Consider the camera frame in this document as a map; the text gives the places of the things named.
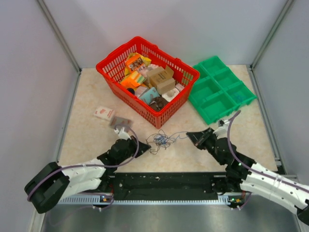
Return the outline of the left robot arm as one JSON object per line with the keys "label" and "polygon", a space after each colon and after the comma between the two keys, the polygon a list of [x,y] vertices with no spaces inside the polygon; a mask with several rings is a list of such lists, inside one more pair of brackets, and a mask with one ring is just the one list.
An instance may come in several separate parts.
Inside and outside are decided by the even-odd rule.
{"label": "left robot arm", "polygon": [[118,139],[107,152],[85,163],[47,164],[26,184],[24,191],[37,212],[46,213],[69,196],[96,189],[106,191],[110,184],[108,176],[126,160],[137,158],[150,148],[134,136],[127,140]]}

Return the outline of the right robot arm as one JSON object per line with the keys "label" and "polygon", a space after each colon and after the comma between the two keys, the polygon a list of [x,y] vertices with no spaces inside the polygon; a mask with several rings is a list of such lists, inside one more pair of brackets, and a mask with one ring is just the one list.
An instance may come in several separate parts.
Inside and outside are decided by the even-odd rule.
{"label": "right robot arm", "polygon": [[194,146],[207,150],[225,165],[225,185],[230,191],[241,189],[277,203],[309,224],[309,187],[270,171],[260,163],[237,151],[230,138],[218,138],[212,128],[186,134]]}

